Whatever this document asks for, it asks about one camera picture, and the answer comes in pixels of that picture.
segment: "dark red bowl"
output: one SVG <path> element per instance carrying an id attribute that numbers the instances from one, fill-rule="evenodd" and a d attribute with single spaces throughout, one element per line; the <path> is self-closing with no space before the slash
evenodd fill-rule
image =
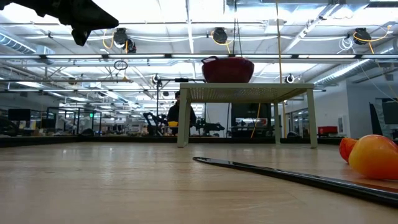
<path id="1" fill-rule="evenodd" d="M 211 56 L 202 62 L 201 70 L 208 83 L 248 83 L 254 72 L 254 64 L 241 57 Z"/>

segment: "small white table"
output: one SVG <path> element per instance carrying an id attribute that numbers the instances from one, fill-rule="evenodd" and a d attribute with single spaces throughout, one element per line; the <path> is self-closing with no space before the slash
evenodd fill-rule
<path id="1" fill-rule="evenodd" d="M 185 147 L 188 144 L 191 103 L 273 103 L 275 142 L 280 144 L 278 103 L 307 93 L 311 148 L 316 148 L 318 140 L 313 99 L 314 87 L 311 83 L 181 83 L 177 146 Z"/>

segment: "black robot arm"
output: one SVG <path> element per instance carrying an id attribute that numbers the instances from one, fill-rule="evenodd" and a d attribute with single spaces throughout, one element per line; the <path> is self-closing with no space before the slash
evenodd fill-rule
<path id="1" fill-rule="evenodd" d="M 0 0 L 0 10 L 12 2 L 33 9 L 38 16 L 47 14 L 58 18 L 63 25 L 71 25 L 72 36 L 80 46 L 86 44 L 91 31 L 119 25 L 117 19 L 92 0 Z"/>

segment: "fluorescent light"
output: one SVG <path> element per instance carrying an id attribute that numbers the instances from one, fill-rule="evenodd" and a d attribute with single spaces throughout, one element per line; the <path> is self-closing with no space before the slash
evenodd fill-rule
<path id="1" fill-rule="evenodd" d="M 362 58 L 387 58 L 387 59 L 397 59 L 398 55 L 391 55 L 391 54 L 385 54 L 385 55 L 362 55 Z"/>
<path id="2" fill-rule="evenodd" d="M 279 58 L 279 55 L 277 54 L 266 54 L 266 55 L 258 55 L 258 54 L 247 54 L 247 55 L 243 55 L 243 57 L 245 58 Z M 291 58 L 292 55 L 280 55 L 281 58 Z"/>
<path id="3" fill-rule="evenodd" d="M 29 86 L 29 87 L 33 87 L 33 88 L 40 88 L 43 87 L 42 85 L 38 84 L 38 83 L 34 83 L 34 82 L 17 82 L 20 85 L 25 85 L 25 86 Z"/>
<path id="4" fill-rule="evenodd" d="M 119 96 L 116 93 L 113 93 L 112 91 L 109 91 L 106 93 L 109 97 L 114 98 L 115 100 L 119 99 Z"/>
<path id="5" fill-rule="evenodd" d="M 207 54 L 173 54 L 172 58 L 208 58 L 208 57 L 228 57 L 228 55 L 218 54 L 218 55 L 207 55 Z"/>
<path id="6" fill-rule="evenodd" d="M 299 58 L 355 58 L 355 55 L 299 55 Z"/>
<path id="7" fill-rule="evenodd" d="M 43 91 L 61 92 L 61 91 L 74 91 L 74 90 L 43 90 Z"/>
<path id="8" fill-rule="evenodd" d="M 48 59 L 93 59 L 102 58 L 102 55 L 47 55 Z"/>
<path id="9" fill-rule="evenodd" d="M 38 55 L 0 55 L 0 59 L 40 59 Z"/>
<path id="10" fill-rule="evenodd" d="M 75 101 L 80 101 L 80 102 L 86 102 L 89 101 L 86 98 L 82 98 L 82 97 L 69 97 L 71 100 L 75 100 Z"/>
<path id="11" fill-rule="evenodd" d="M 57 97 L 64 97 L 64 96 L 62 96 L 61 94 L 58 94 L 58 93 L 52 93 L 52 92 L 50 92 L 50 94 L 52 94 L 52 95 L 54 95 L 54 96 L 57 96 Z"/>
<path id="12" fill-rule="evenodd" d="M 164 54 L 117 54 L 108 55 L 109 58 L 164 58 Z"/>
<path id="13" fill-rule="evenodd" d="M 7 91 L 16 91 L 16 92 L 37 92 L 37 91 L 40 91 L 40 90 L 15 89 L 15 90 L 7 90 Z"/>
<path id="14" fill-rule="evenodd" d="M 91 91 L 104 91 L 104 92 L 107 92 L 108 90 L 98 90 L 98 89 L 95 89 L 95 90 L 77 90 L 77 91 L 85 91 L 85 92 L 91 92 Z"/>

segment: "table leg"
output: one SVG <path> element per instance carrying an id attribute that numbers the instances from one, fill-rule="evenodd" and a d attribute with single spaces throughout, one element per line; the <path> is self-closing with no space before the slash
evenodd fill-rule
<path id="1" fill-rule="evenodd" d="M 310 122 L 310 139 L 311 139 L 311 148 L 316 149 L 318 147 L 318 138 L 317 138 L 317 121 L 315 119 L 315 103 L 313 99 L 313 90 L 307 90 L 307 101 L 308 101 L 308 115 Z"/>
<path id="2" fill-rule="evenodd" d="M 280 121 L 278 102 L 274 103 L 274 120 L 275 120 L 275 143 L 280 144 Z"/>
<path id="3" fill-rule="evenodd" d="M 189 140 L 190 103 L 187 101 L 188 90 L 181 89 L 180 93 L 177 146 L 185 147 Z"/>

